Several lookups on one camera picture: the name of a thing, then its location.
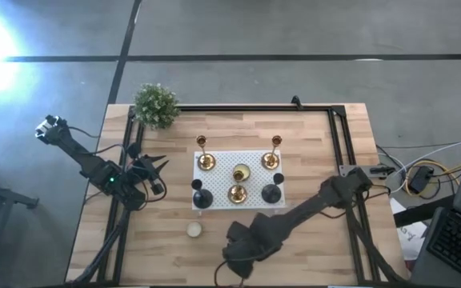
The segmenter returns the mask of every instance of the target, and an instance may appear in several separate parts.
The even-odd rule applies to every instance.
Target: yellow cable
[[[417,165],[420,165],[420,164],[431,164],[431,165],[435,165],[435,166],[440,167],[440,168],[443,170],[442,174],[450,174],[450,175],[453,177],[452,181],[454,180],[454,181],[456,182],[457,185],[460,185],[460,181],[459,181],[459,180],[457,179],[457,177],[453,174],[453,172],[455,172],[456,170],[460,169],[460,168],[461,168],[461,164],[458,165],[458,166],[456,166],[456,167],[453,167],[453,168],[451,168],[451,169],[448,169],[448,168],[446,168],[444,165],[442,165],[442,164],[440,164],[440,163],[438,163],[438,162],[428,161],[428,160],[422,160],[422,161],[419,161],[419,162],[414,163],[414,165],[412,165],[412,167],[410,167],[410,169],[408,169],[408,171],[407,171],[407,175],[406,175],[406,177],[405,177],[405,179],[406,179],[406,181],[405,181],[405,191],[407,192],[408,195],[413,196],[413,197],[418,197],[418,196],[420,196],[421,194],[423,194],[424,192],[427,191],[427,188],[424,188],[423,191],[421,191],[421,193],[419,193],[419,194],[413,194],[412,192],[410,192],[410,189],[408,189],[408,176],[411,174],[412,169],[413,169],[414,167],[416,167]]]

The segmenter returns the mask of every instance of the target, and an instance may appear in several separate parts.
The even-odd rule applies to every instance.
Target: white pegboard
[[[193,161],[193,179],[202,181],[202,188],[209,190],[213,194],[213,203],[206,209],[199,209],[193,203],[193,210],[235,210],[235,209],[280,209],[286,207],[284,198],[284,184],[279,188],[282,197],[275,204],[270,204],[263,200],[261,191],[268,184],[273,184],[273,175],[282,173],[282,159],[280,151],[275,151],[279,156],[279,166],[274,170],[268,170],[261,164],[261,157],[271,152],[271,150],[244,150],[244,151],[207,151],[216,158],[216,166],[209,171],[200,170],[197,166],[198,158],[202,152],[194,153]],[[229,188],[236,182],[232,178],[232,171],[238,164],[247,164],[250,167],[251,175],[240,185],[247,189],[247,200],[240,204],[234,204],[227,197]]]

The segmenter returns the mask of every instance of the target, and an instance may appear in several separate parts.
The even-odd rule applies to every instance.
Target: black candlestick
[[[270,204],[275,204],[282,197],[282,192],[280,191],[280,188],[277,185],[284,182],[284,175],[276,173],[273,176],[273,182],[274,184],[268,184],[264,186],[263,191],[261,191],[261,196],[263,196],[263,200]]]
[[[195,179],[191,182],[191,188],[197,190],[193,194],[193,204],[200,209],[206,209],[213,203],[213,194],[206,189],[202,189],[202,181]]]

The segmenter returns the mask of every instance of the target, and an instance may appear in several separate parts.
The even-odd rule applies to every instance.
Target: white cable
[[[383,156],[387,156],[387,157],[391,156],[391,155],[387,155],[387,154],[384,154],[384,153],[378,153],[378,155],[383,155]],[[399,165],[401,165],[401,167],[402,167],[401,169],[403,169],[403,170],[405,171],[405,174],[407,174],[407,168],[405,167],[405,164],[403,164],[399,159],[397,159],[397,158],[394,157],[394,156],[391,156],[391,158],[393,158],[394,160],[396,160],[396,162],[399,163]],[[405,179],[405,180],[403,181],[403,183],[401,183],[401,186],[400,186],[398,189],[391,191],[391,194],[393,194],[394,192],[400,191],[400,190],[403,188],[403,186],[405,186],[405,182],[406,182],[406,181],[407,181],[407,180]]]
[[[402,169],[403,169],[404,171],[407,171],[407,166],[411,166],[412,164],[416,163],[417,161],[419,161],[419,160],[421,160],[421,159],[423,159],[423,158],[426,158],[426,157],[428,157],[428,156],[430,156],[430,155],[432,155],[432,154],[434,154],[434,153],[437,153],[437,152],[440,152],[440,151],[445,150],[445,149],[447,149],[447,148],[452,148],[452,147],[458,146],[458,145],[461,145],[461,142],[458,142],[458,143],[453,144],[453,145],[449,145],[449,146],[445,146],[445,147],[439,148],[439,149],[437,149],[437,150],[435,150],[435,151],[432,151],[432,152],[430,152],[430,153],[428,153],[428,154],[426,154],[426,155],[424,155],[424,156],[421,156],[421,157],[417,158],[416,160],[414,160],[414,161],[412,161],[412,162],[410,162],[410,163],[408,163],[408,164],[406,164],[406,165],[403,165]],[[396,173],[394,173],[393,175],[397,175],[397,174],[399,173],[399,171],[401,171],[401,169],[398,170],[398,171],[396,171]]]

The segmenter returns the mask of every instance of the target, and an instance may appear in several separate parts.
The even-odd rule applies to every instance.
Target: tripod leg
[[[0,198],[8,199],[16,203],[26,205],[29,209],[33,209],[38,204],[38,198],[29,198],[22,194],[13,192],[10,189],[4,189],[0,187]]]

